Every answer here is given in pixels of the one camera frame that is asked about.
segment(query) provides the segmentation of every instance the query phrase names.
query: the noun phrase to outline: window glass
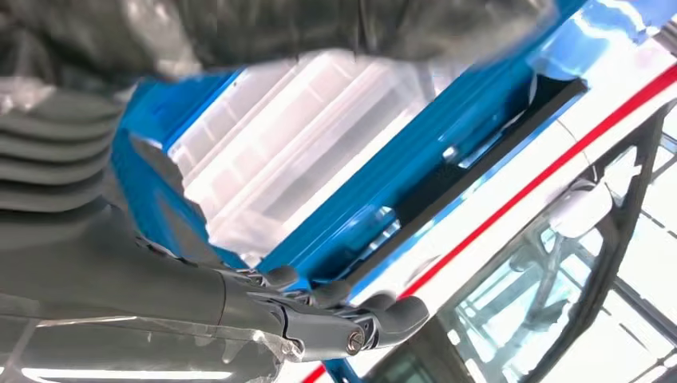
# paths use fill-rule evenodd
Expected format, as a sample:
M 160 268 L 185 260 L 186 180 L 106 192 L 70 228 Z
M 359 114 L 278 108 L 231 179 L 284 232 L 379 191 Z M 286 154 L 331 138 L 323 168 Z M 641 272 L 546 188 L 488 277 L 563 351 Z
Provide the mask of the window glass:
M 677 239 L 645 215 L 637 221 L 619 276 L 677 323 Z
M 677 232 L 677 166 L 670 166 L 649 186 L 643 208 L 668 229 Z
M 673 154 L 662 146 L 658 147 L 656 158 L 654 160 L 654 172 L 660 169 L 666 162 L 672 158 Z
M 672 138 L 677 139 L 677 108 L 673 108 L 665 117 L 663 132 L 667 133 Z
M 596 237 L 596 229 L 585 235 L 594 255 L 601 250 Z M 484 282 L 441 311 L 457 318 L 448 321 L 461 339 L 456 347 L 464 361 L 474 360 L 481 379 L 519 381 L 543 358 L 590 274 L 584 248 L 538 219 L 497 255 L 502 261 Z
M 576 340 L 542 383 L 633 381 L 656 362 L 643 342 L 642 331 L 651 328 L 641 318 L 629 318 L 632 308 L 613 291 L 590 329 Z M 655 331 L 650 336 L 659 337 Z M 664 349 L 665 340 L 655 350 Z

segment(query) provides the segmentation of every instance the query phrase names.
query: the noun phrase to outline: screw head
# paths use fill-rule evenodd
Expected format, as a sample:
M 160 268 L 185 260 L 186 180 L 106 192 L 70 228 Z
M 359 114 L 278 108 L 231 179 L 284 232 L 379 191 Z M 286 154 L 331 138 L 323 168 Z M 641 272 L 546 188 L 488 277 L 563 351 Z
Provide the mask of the screw head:
M 364 333 L 360 330 L 356 330 L 350 334 L 348 337 L 348 346 L 346 351 L 348 355 L 356 355 L 364 346 Z

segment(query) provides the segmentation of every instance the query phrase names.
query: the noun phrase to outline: black rubber strip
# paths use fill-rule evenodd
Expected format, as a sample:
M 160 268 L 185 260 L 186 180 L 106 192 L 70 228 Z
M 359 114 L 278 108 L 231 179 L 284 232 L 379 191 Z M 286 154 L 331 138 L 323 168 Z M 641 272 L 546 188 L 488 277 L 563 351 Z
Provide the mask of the black rubber strip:
M 489 150 L 469 171 L 461 177 L 449 190 L 441 197 L 433 201 L 417 217 L 412 219 L 386 243 L 379 247 L 360 267 L 352 271 L 346 280 L 354 286 L 355 283 L 367 276 L 378 264 L 386 259 L 390 253 L 396 251 L 400 245 L 411 238 L 426 223 L 428 223 L 442 209 L 452 203 L 458 196 L 467 190 L 472 184 L 480 179 L 491 167 L 499 160 L 505 157 L 519 143 L 525 140 L 539 126 L 541 126 L 550 116 L 560 110 L 573 97 L 587 90 L 585 83 L 581 80 L 571 81 L 550 101 L 534 112 L 526 111 L 523 115 L 524 122 L 519 124 L 515 130 L 503 139 L 497 146 Z

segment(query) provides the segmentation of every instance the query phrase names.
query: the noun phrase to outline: plastic cover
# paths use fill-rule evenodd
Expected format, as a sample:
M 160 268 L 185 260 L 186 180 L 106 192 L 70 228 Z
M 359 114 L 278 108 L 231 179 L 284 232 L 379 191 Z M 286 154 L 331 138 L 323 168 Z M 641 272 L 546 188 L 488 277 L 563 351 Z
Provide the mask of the plastic cover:
M 138 317 L 43 320 L 0 315 L 0 381 L 269 383 L 288 340 L 258 330 Z
M 459 73 L 340 51 L 250 67 L 169 155 L 211 241 L 254 266 Z

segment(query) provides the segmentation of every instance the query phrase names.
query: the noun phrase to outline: red stripe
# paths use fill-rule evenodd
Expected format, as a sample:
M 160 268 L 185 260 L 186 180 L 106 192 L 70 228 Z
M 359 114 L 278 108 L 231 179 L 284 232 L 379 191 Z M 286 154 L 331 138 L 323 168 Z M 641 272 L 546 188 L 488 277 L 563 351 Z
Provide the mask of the red stripe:
M 315 383 L 319 377 L 321 377 L 324 374 L 324 366 L 321 365 L 315 371 L 313 371 L 310 375 L 308 375 L 305 379 L 303 379 L 303 383 Z
M 665 72 L 661 73 L 657 78 L 652 82 L 642 88 L 635 96 L 630 97 L 629 100 L 625 101 L 616 111 L 610 114 L 602 122 L 600 122 L 593 130 L 588 132 L 581 140 L 576 142 L 567 152 L 565 152 L 560 158 L 555 160 L 550 166 L 548 166 L 541 174 L 534 178 L 527 186 L 520 190 L 510 201 L 498 209 L 493 215 L 489 217 L 482 225 L 480 225 L 475 231 L 473 231 L 467 238 L 465 238 L 461 243 L 458 244 L 452 251 L 450 251 L 443 259 L 440 260 L 435 266 L 430 268 L 423 276 L 421 276 L 416 282 L 409 286 L 400 298 L 408 297 L 415 294 L 420 290 L 426 283 L 430 282 L 434 276 L 440 272 L 452 259 L 459 255 L 463 250 L 465 250 L 472 242 L 475 241 L 482 233 L 487 231 L 492 225 L 496 223 L 505 213 L 517 205 L 520 201 L 524 199 L 529 193 L 533 192 L 534 189 L 538 188 L 547 178 L 552 176 L 556 171 L 566 165 L 573 157 L 580 154 L 585 150 L 590 144 L 595 140 L 600 138 L 603 134 L 613 128 L 616 124 L 622 121 L 625 117 L 629 116 L 631 113 L 636 111 L 639 107 L 647 103 L 650 99 L 655 97 L 657 94 L 664 91 L 668 86 L 672 85 L 677 81 L 677 65 L 673 65 Z M 313 371 L 303 383 L 314 383 L 324 374 L 324 367 L 320 366 L 315 371 Z

